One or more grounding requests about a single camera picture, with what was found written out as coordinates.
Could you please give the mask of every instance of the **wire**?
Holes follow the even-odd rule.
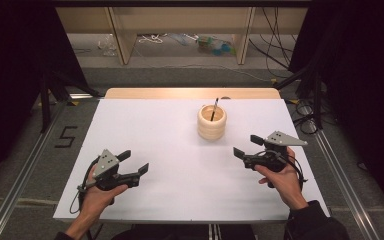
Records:
[[[151,34],[150,37],[147,37],[146,35],[142,35],[142,39],[139,39],[139,42],[143,43],[145,41],[149,41],[152,43],[158,43],[158,44],[163,43],[163,40],[160,38],[159,34],[157,34],[157,35]]]
[[[263,13],[264,13],[264,16],[267,20],[267,23],[269,24],[269,27],[270,27],[270,30],[272,31],[272,38],[270,39],[270,44],[269,44],[269,49],[267,50],[267,52],[269,52],[270,50],[270,47],[272,46],[272,42],[273,42],[273,38],[275,38],[277,40],[277,42],[279,43],[279,46],[280,48],[282,49],[282,54],[283,54],[283,57],[285,58],[285,61],[287,62],[287,64],[289,65],[289,57],[288,55],[286,54],[283,46],[282,46],[282,41],[280,40],[280,33],[279,33],[279,24],[278,24],[278,14],[279,14],[279,8],[275,8],[274,9],[274,14],[275,14],[275,22],[274,22],[274,26],[272,26],[267,14],[266,14],[266,11],[264,10],[264,7],[261,8],[263,10]]]
[[[252,41],[251,39],[249,40],[249,42],[257,49],[257,51],[259,51],[260,53],[264,54],[266,57],[270,58],[271,60],[275,61],[277,64],[279,64],[280,66],[284,67],[285,69],[288,69],[288,66],[286,66],[285,64],[279,62],[276,58],[270,56],[268,53],[264,52],[263,50],[259,49]]]
[[[136,47],[133,47],[133,49],[144,60],[144,62],[146,62],[145,57],[136,49]],[[230,71],[235,72],[235,73],[247,75],[249,77],[255,78],[255,79],[260,80],[260,81],[270,82],[270,80],[268,80],[268,79],[259,78],[259,77],[256,77],[256,76],[252,75],[252,74],[249,74],[247,72],[238,71],[238,70],[231,69],[231,68],[228,68],[228,67],[225,67],[225,66],[222,66],[222,65],[188,64],[188,65],[179,65],[179,66],[173,66],[173,65],[153,66],[153,65],[150,65],[148,63],[145,63],[145,65],[147,65],[148,67],[157,68],[157,69],[158,68],[186,68],[186,67],[220,67],[220,68],[223,68],[223,69],[226,69],[226,70],[230,70]]]
[[[260,34],[260,38],[261,38],[265,43],[270,44],[266,39],[263,38],[262,34]],[[282,48],[282,47],[279,47],[279,46],[276,46],[276,45],[273,45],[273,44],[272,44],[272,47],[279,48],[279,49],[283,49],[283,50],[288,51],[288,52],[293,52],[291,49]]]
[[[302,190],[303,183],[306,182],[307,180],[304,179],[304,172],[302,171],[302,167],[301,167],[301,164],[299,163],[299,161],[298,161],[296,158],[294,158],[294,157],[292,157],[292,156],[290,156],[290,155],[287,155],[288,158],[286,159],[285,157],[282,156],[282,154],[280,154],[279,152],[273,151],[273,150],[265,150],[265,151],[261,151],[261,152],[258,152],[258,153],[256,153],[256,154],[254,154],[254,156],[259,156],[259,155],[262,154],[262,153],[268,153],[268,152],[274,153],[275,155],[278,155],[278,154],[279,154],[279,157],[280,157],[280,158],[282,158],[283,160],[285,160],[286,163],[288,163],[289,165],[291,165],[291,166],[294,168],[294,170],[295,170],[295,171],[297,172],[297,174],[298,174],[299,185],[300,185],[300,188],[301,188],[301,190]],[[298,167],[299,167],[299,169],[298,169],[298,167],[297,167],[291,160],[289,160],[289,158],[292,158],[296,163],[298,163]]]

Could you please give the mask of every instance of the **white table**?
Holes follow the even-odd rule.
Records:
[[[262,150],[250,135],[267,137],[275,130],[297,137],[281,99],[219,100],[227,112],[225,135],[208,142],[197,133],[197,113],[215,99],[101,100],[54,218],[71,221],[76,187],[97,155],[131,150],[119,173],[136,172],[149,163],[140,186],[118,196],[101,220],[124,223],[251,223],[284,221],[289,209],[277,191],[259,185],[259,173],[245,169],[233,147],[247,154]],[[302,147],[292,147],[301,163],[303,194],[325,202]]]

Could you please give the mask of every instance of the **human hand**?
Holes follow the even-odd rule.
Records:
[[[295,152],[287,147],[287,153],[289,160],[295,163]],[[282,201],[290,209],[298,210],[308,207],[308,203],[301,193],[297,172],[291,165],[286,164],[285,168],[280,172],[270,171],[267,167],[261,165],[255,165],[254,169],[264,176],[258,182],[260,184],[271,182],[279,192]]]
[[[95,166],[89,172],[88,181],[93,181],[93,171]],[[65,232],[73,239],[81,239],[92,225],[98,221],[99,216],[104,209],[111,203],[112,199],[128,189],[127,185],[117,186],[109,191],[99,190],[97,187],[91,187],[87,190],[83,200],[79,216],[73,221]]]

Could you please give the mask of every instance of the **wooden cup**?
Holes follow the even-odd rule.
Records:
[[[217,140],[224,135],[227,120],[224,109],[217,106],[213,121],[211,121],[213,110],[214,105],[206,105],[198,112],[198,134],[210,141]]]

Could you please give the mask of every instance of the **metal rail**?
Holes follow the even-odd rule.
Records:
[[[310,114],[307,108],[304,109],[307,114]],[[313,130],[316,130],[316,126],[312,124]],[[354,188],[351,185],[344,169],[339,163],[338,158],[335,155],[329,141],[327,140],[326,135],[322,129],[319,129],[316,133],[316,140],[319,144],[320,149],[325,156],[326,162],[328,163],[333,176],[335,177],[336,183],[342,192],[342,195],[345,198],[345,201],[348,204],[351,213],[354,216],[355,221],[357,222],[358,227],[360,228],[361,233],[364,236],[364,239],[375,240],[380,239],[379,235],[372,223],[372,220],[365,210],[363,203],[357,196]]]
[[[15,180],[9,193],[3,200],[2,205],[0,206],[0,235],[4,230],[12,211],[14,210],[15,205],[17,204],[17,200],[21,195],[22,191],[24,190],[24,187],[26,186],[27,181],[29,180],[30,175],[32,174],[35,168],[36,163],[38,162],[43,152],[43,149],[46,146],[49,136],[51,135],[52,130],[54,129],[55,123],[61,115],[61,112],[64,109],[65,105],[66,103],[57,103],[55,116],[53,117],[49,127],[44,133],[41,133],[39,135],[39,138],[35,146],[33,147],[33,150],[31,151],[29,157],[24,163],[23,168],[18,174],[17,179]]]

